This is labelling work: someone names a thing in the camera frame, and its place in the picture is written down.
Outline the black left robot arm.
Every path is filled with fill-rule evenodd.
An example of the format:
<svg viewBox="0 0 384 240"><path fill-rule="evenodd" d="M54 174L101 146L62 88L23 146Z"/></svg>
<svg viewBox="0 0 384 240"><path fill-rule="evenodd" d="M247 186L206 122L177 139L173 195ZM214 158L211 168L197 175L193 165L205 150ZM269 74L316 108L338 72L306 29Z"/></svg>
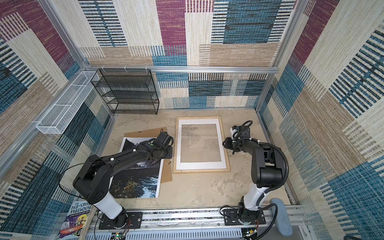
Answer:
<svg viewBox="0 0 384 240"><path fill-rule="evenodd" d="M127 211L110 193L111 177L133 165L173 157L174 138L167 132L160 132L157 138L134 144L127 150L115 155L98 157L92 155L80 169L74 179L76 191L90 204L100 210L113 229L122 229L129 225Z"/></svg>

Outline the white bordered dark photo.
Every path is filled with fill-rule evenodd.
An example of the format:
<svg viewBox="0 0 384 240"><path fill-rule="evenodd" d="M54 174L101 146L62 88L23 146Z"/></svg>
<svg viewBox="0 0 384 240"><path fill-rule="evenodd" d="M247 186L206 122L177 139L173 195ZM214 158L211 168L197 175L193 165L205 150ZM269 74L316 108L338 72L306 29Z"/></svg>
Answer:
<svg viewBox="0 0 384 240"><path fill-rule="evenodd" d="M157 198L160 193L163 160L145 160L111 178L110 193L116 199Z"/></svg>

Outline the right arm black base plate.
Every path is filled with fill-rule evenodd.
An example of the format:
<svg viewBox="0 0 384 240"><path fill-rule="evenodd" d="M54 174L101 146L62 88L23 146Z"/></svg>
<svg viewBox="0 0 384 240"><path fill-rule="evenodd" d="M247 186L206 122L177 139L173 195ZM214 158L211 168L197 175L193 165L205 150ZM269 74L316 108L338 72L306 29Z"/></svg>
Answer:
<svg viewBox="0 0 384 240"><path fill-rule="evenodd" d="M266 219L263 211L260 211L257 215L251 217L250 220L245 220L244 218L240 219L236 209L224 208L220 210L220 213L224 217L226 226L235 226L235 225L264 225L266 224Z"/></svg>

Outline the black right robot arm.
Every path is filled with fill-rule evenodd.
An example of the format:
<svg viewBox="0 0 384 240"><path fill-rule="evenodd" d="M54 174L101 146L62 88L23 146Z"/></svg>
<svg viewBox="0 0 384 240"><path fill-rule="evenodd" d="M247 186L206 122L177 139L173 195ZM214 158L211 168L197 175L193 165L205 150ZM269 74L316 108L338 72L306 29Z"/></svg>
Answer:
<svg viewBox="0 0 384 240"><path fill-rule="evenodd" d="M263 203L268 194L282 187L287 181L289 175L287 157L279 147L253 138L241 140L226 138L223 147L233 153L248 153L252 157L253 186L241 198L237 210L240 223L251 224L266 209L263 207Z"/></svg>

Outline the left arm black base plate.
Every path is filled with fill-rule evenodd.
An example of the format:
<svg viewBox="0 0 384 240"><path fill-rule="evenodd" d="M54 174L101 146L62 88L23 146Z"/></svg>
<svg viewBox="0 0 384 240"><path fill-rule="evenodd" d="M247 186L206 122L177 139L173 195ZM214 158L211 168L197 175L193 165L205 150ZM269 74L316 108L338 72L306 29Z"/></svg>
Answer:
<svg viewBox="0 0 384 240"><path fill-rule="evenodd" d="M142 224L142 212L122 212L115 219L109 219L105 214L101 217L99 230L128 230L139 229Z"/></svg>

